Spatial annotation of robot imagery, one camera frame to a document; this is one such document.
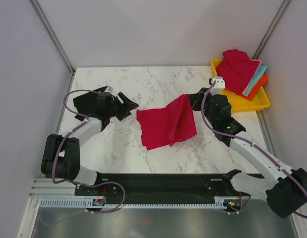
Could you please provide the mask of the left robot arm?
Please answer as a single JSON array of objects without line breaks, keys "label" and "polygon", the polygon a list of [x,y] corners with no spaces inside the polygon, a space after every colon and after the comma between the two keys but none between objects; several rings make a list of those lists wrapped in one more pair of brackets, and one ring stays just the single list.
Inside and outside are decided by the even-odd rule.
[{"label": "left robot arm", "polygon": [[63,181],[82,184],[91,194],[98,195],[103,191],[103,182],[97,179],[96,171],[81,165],[80,147],[101,133],[111,118],[121,121],[139,105],[122,92],[113,95],[108,86],[80,92],[81,95],[73,99],[76,108],[73,113],[81,123],[63,134],[47,137],[41,172],[50,176],[55,184]]}]

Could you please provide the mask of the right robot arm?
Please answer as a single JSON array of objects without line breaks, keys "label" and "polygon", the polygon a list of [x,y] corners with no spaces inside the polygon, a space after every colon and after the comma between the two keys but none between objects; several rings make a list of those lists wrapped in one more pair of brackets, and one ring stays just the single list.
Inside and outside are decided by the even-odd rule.
[{"label": "right robot arm", "polygon": [[211,94],[212,88],[201,88],[188,96],[193,111],[200,111],[205,125],[215,137],[250,162],[263,176],[256,178],[234,169],[225,174],[222,191],[237,191],[265,201],[279,217],[298,214],[307,203],[307,172],[281,162],[264,149],[237,120],[225,95]]}]

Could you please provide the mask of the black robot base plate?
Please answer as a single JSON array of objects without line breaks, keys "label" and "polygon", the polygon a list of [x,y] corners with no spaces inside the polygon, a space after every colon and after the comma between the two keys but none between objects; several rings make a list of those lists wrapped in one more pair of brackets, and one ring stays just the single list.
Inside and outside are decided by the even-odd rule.
[{"label": "black robot base plate", "polygon": [[211,202],[214,197],[239,197],[223,174],[99,174],[97,188],[79,187],[76,196],[101,196],[124,203]]}]

